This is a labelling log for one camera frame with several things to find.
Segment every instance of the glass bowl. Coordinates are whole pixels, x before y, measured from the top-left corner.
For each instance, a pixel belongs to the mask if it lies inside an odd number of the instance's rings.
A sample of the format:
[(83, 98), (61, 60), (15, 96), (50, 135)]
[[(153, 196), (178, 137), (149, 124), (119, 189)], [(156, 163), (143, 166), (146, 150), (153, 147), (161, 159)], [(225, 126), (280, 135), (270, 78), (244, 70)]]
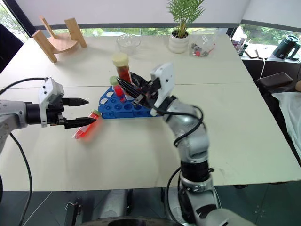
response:
[(140, 43), (140, 38), (132, 34), (123, 34), (117, 38), (117, 46), (119, 50), (129, 55), (136, 51)]

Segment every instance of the green leaves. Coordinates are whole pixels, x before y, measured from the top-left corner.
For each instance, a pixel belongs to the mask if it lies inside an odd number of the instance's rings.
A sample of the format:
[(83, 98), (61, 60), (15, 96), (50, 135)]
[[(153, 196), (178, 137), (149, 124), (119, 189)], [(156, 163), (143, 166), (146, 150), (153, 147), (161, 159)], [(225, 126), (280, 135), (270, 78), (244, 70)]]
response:
[(178, 23), (178, 37), (184, 38), (187, 23), (193, 23), (204, 11), (204, 0), (170, 0), (167, 8)]

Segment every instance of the yellow cap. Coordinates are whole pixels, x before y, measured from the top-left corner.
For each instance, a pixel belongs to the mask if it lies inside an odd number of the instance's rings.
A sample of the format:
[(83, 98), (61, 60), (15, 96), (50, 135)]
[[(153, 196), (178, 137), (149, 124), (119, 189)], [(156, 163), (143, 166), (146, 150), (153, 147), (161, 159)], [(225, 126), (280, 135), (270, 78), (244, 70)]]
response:
[(115, 53), (112, 56), (113, 64), (116, 67), (122, 67), (128, 65), (128, 56), (125, 53)]

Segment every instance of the potted plant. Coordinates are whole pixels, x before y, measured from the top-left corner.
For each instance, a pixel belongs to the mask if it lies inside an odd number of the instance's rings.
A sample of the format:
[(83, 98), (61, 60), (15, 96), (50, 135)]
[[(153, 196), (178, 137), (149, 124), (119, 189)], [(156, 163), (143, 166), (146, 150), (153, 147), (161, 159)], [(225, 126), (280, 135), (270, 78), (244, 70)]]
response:
[(204, 0), (169, 0), (167, 8), (173, 15), (177, 28), (170, 34), (169, 49), (174, 53), (182, 53), (188, 47), (189, 34), (187, 24), (193, 23), (203, 12), (201, 4)]

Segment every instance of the white pot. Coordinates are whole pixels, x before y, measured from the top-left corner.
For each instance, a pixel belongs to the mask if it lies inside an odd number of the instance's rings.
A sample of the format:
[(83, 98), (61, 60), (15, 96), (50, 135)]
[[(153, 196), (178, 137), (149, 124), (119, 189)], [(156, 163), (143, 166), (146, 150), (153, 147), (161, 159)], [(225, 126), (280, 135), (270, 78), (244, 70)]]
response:
[(169, 36), (168, 47), (169, 47), (170, 51), (172, 51), (174, 53), (185, 52), (188, 48), (189, 35), (185, 38), (180, 39), (180, 38), (176, 38), (175, 36), (173, 36), (173, 32)]

